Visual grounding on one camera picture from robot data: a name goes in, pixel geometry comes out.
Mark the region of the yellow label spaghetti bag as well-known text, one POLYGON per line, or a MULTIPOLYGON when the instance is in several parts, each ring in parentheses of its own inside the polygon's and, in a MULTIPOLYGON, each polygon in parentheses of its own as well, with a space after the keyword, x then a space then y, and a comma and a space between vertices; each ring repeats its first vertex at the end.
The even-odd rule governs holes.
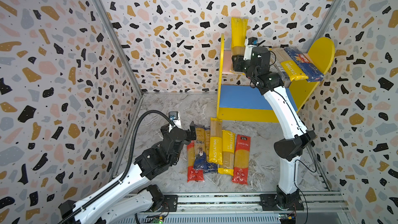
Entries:
POLYGON ((243 72, 245 40, 247 32, 248 19, 232 17, 231 18, 231 52, 232 66, 236 72, 243 72))

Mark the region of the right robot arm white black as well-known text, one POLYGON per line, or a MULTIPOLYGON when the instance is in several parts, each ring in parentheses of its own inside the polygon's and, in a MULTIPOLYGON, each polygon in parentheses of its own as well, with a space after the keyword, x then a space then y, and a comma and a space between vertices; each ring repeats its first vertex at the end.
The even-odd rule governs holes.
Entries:
POLYGON ((274 144, 274 150, 280 158, 280 178, 275 204, 281 210, 288 210, 301 199, 296 184, 297 163, 301 159, 303 149, 316 135, 299 119, 280 75, 270 71, 272 54, 273 52, 265 47, 250 45, 245 48, 243 56, 234 57, 233 63, 267 100, 282 128, 284 139, 274 144))

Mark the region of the yellow Pastatime spaghetti bag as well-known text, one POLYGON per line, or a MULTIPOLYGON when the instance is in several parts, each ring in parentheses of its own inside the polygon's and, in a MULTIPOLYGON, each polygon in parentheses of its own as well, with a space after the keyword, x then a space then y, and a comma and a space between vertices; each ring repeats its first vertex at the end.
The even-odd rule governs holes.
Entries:
POLYGON ((308 76, 299 68, 283 48, 274 48, 272 49, 272 53, 276 59, 274 65, 278 71, 282 73, 284 81, 293 82, 308 79, 308 76))

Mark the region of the blue Barilla spaghetti bag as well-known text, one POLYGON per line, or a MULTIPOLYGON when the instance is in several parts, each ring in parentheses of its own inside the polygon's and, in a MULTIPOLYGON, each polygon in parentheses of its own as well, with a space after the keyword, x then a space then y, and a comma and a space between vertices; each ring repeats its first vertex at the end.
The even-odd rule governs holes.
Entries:
POLYGON ((324 74, 299 49, 296 47, 286 47, 284 51, 308 77, 308 82, 314 83, 323 81, 324 74))

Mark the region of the clear printed spaghetti bag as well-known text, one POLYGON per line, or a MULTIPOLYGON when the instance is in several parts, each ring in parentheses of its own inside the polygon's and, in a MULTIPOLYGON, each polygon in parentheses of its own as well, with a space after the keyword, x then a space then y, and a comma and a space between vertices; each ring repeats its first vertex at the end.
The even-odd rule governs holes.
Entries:
POLYGON ((284 70, 284 68, 279 63, 275 63, 275 64, 271 65, 270 71, 277 73, 281 77, 281 79, 284 83, 284 86, 289 87, 290 78, 289 78, 288 74, 286 73, 286 71, 284 70))

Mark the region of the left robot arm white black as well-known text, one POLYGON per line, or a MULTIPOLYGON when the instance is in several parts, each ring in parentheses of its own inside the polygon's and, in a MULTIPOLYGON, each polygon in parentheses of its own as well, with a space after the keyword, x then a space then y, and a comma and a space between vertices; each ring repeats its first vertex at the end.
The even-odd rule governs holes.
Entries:
POLYGON ((195 124, 188 130, 164 125, 163 141, 146 149, 126 171, 92 195, 59 206, 62 224, 114 224, 139 212, 159 210, 164 195, 150 181, 175 166, 181 150, 195 140, 195 124))

